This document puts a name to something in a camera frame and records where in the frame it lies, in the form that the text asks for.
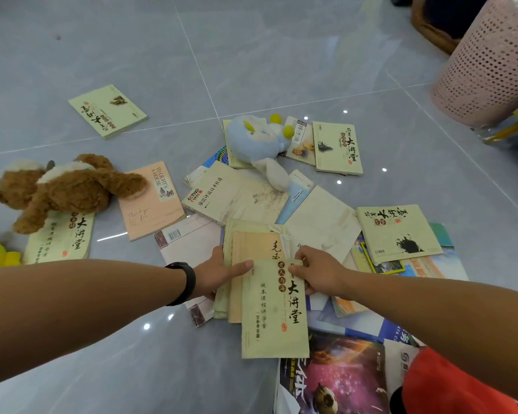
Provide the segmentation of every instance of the black wristband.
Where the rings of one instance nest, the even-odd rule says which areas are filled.
[[[175,306],[183,304],[190,298],[192,292],[194,292],[195,288],[195,272],[194,269],[191,268],[187,263],[184,262],[174,262],[165,266],[167,269],[182,269],[186,273],[186,287],[180,294],[180,296],[175,299],[173,302],[168,304],[167,306]]]

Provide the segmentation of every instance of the person's left hand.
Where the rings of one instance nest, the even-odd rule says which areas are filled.
[[[227,267],[222,259],[222,247],[213,249],[211,258],[202,264],[194,267],[195,288],[189,299],[205,296],[211,300],[215,299],[217,288],[225,284],[231,278],[247,273],[254,266],[252,260]]]

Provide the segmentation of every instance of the pink book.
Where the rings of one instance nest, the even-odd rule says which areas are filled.
[[[119,199],[131,241],[159,231],[185,217],[177,191],[163,161],[131,173],[148,180],[146,191],[134,199]]]

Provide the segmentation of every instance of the red object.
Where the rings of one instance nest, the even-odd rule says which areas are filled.
[[[403,381],[407,414],[518,414],[518,404],[466,374],[431,348],[411,363]]]

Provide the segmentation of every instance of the brown stuffed animal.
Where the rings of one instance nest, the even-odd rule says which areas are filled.
[[[13,229],[32,234],[44,226],[49,211],[98,212],[108,207],[110,193],[136,197],[146,185],[142,175],[119,173],[104,156],[82,154],[49,171],[29,161],[11,164],[0,178],[0,202],[23,209]]]

